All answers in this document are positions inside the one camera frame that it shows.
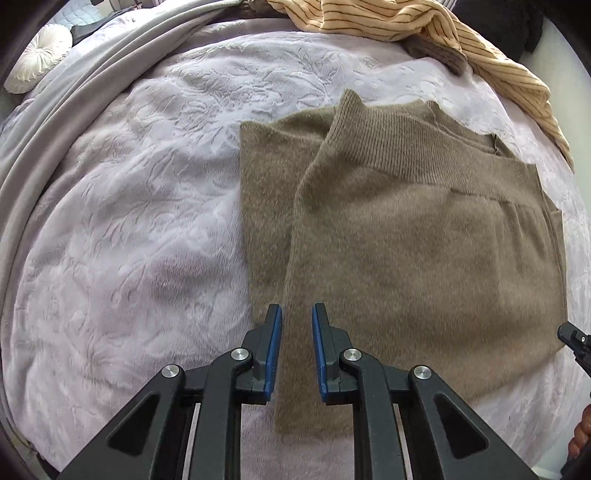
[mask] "bed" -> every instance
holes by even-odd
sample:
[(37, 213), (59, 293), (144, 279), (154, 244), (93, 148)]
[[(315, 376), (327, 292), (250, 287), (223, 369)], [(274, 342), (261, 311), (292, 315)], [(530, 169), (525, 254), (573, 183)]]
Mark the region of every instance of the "bed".
[[(20, 119), (42, 109), (55, 85), (73, 82), (92, 55), (177, 7), (168, 0), (129, 12), (81, 42), (12, 113), (0, 138), (12, 138)], [(96, 117), (27, 221), (0, 325), (5, 428), (24, 456), (38, 453), (61, 470), (162, 365), (204, 365), (240, 341), (252, 318), (238, 125), (332, 105), (347, 86), (369, 104), (436, 100), (535, 163), (563, 212), (569, 321), (591, 330), (586, 209), (559, 150), (519, 107), (471, 72), (454, 77), (396, 44), (303, 34), (288, 19), (218, 23), (188, 35)], [(180, 295), (192, 300), (171, 301)], [(533, 465), (553, 432), (580, 415), (583, 375), (563, 349), (473, 406)], [(352, 439), (271, 448), (271, 417), (257, 408), (243, 416), (246, 478), (278, 478), (265, 465), (279, 459), (290, 476), (326, 472), (326, 462), (303, 469), (300, 459), (329, 451), (339, 452), (331, 462), (341, 466), (331, 478), (351, 475)]]

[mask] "person's hand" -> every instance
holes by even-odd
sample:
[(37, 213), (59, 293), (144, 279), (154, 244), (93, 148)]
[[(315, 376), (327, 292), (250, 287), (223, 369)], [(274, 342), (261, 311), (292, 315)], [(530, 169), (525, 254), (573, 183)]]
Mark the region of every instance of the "person's hand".
[(577, 458), (591, 436), (591, 405), (583, 410), (581, 422), (574, 429), (574, 438), (569, 442), (569, 458)]

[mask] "gray sheet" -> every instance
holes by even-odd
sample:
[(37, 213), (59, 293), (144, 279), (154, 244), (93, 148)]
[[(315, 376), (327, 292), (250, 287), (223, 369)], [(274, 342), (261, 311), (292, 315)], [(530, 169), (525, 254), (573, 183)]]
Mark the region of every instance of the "gray sheet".
[[(124, 88), (221, 9), (239, 0), (188, 1), (76, 58), (59, 81), (2, 126), (0, 142), (0, 309), (18, 243), (43, 188), (74, 140)], [(3, 410), (12, 423), (4, 388)]]

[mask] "black fabric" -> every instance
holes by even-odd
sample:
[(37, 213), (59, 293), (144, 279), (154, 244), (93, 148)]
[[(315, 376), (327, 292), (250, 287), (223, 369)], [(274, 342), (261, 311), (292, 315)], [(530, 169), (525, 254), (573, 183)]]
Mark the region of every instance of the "black fabric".
[(453, 13), (511, 60), (534, 51), (544, 15), (528, 0), (457, 0)]
[(70, 29), (70, 33), (72, 34), (72, 45), (76, 45), (76, 44), (80, 43), (82, 40), (84, 40), (85, 38), (90, 37), (100, 27), (106, 25), (111, 20), (113, 20), (115, 17), (118, 17), (121, 14), (124, 14), (124, 13), (132, 10), (133, 8), (135, 8), (135, 5), (132, 5), (131, 7), (124, 8), (123, 10), (119, 10), (118, 12), (113, 12), (113, 13), (109, 14), (107, 17), (101, 18), (100, 20), (98, 20), (94, 23), (90, 23), (88, 25), (74, 25)]

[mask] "ribbed hem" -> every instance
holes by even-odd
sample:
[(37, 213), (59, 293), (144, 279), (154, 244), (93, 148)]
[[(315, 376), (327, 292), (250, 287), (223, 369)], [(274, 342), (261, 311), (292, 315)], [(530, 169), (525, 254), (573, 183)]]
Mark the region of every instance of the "ribbed hem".
[(347, 90), (326, 140), (344, 159), (407, 183), (540, 205), (535, 166), (518, 161), (496, 135), (458, 124), (434, 102), (366, 107)]

